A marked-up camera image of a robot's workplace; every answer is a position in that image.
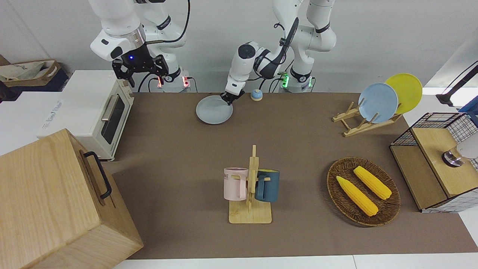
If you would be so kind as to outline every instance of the wire basket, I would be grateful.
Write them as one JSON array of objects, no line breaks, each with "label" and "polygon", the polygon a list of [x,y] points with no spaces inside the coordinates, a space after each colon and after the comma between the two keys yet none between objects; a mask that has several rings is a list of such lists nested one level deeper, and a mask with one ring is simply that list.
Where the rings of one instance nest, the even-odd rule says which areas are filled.
[{"label": "wire basket", "polygon": [[[382,200],[373,193],[355,174],[354,169],[362,166],[391,190],[390,198]],[[340,187],[336,176],[341,176],[352,182],[379,208],[372,217],[367,216]],[[327,188],[332,201],[337,208],[352,221],[364,226],[380,226],[391,222],[400,210],[400,195],[391,177],[376,164],[362,158],[347,157],[336,161],[327,173]]]}]

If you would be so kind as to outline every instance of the brown table mat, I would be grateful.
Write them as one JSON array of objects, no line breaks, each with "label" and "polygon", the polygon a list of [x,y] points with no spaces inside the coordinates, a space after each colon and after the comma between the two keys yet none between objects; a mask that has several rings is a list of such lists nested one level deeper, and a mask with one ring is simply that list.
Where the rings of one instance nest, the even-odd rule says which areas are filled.
[{"label": "brown table mat", "polygon": [[[458,214],[420,213],[388,146],[397,123],[344,138],[331,117],[357,94],[245,94],[221,125],[197,119],[207,94],[138,94],[116,161],[105,163],[144,241],[133,259],[477,252]],[[348,120],[349,125],[359,120]],[[281,171],[271,224],[229,224],[223,168]],[[361,228],[337,212],[326,175],[342,157],[368,159],[395,180],[402,208],[390,224]]]}]

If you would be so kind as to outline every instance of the white toaster oven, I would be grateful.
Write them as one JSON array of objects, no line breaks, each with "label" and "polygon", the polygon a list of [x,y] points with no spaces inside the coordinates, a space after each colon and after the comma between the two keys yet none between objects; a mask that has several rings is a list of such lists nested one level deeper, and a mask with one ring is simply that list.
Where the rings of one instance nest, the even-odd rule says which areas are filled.
[{"label": "white toaster oven", "polygon": [[112,160],[132,104],[131,88],[113,71],[77,70],[37,137],[66,128],[100,159]]}]

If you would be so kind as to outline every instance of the corn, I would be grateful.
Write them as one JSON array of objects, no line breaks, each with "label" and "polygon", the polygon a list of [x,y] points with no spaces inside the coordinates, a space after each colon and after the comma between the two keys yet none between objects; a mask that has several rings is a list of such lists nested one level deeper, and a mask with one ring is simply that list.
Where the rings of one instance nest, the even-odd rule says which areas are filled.
[{"label": "corn", "polygon": [[367,216],[375,216],[379,208],[370,199],[363,194],[355,185],[343,177],[337,176],[340,187],[345,191],[348,197],[365,213]]},{"label": "corn", "polygon": [[358,166],[354,169],[355,175],[372,190],[380,199],[386,200],[390,198],[391,190],[385,186],[377,177],[372,175],[362,166]]}]

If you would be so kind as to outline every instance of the wooden crate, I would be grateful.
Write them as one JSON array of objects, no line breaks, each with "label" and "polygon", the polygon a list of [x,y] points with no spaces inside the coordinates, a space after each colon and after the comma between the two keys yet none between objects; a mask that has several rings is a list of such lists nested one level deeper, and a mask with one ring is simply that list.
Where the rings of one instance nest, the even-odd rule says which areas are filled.
[{"label": "wooden crate", "polygon": [[478,188],[478,172],[470,162],[452,168],[441,158],[442,153],[456,146],[450,132],[444,128],[412,128],[411,132],[417,146],[390,146],[390,149],[418,209],[440,208],[451,212],[460,211],[458,205],[473,206],[472,192]]},{"label": "wooden crate", "polygon": [[142,248],[112,176],[66,130],[0,156],[0,268],[109,269]]}]

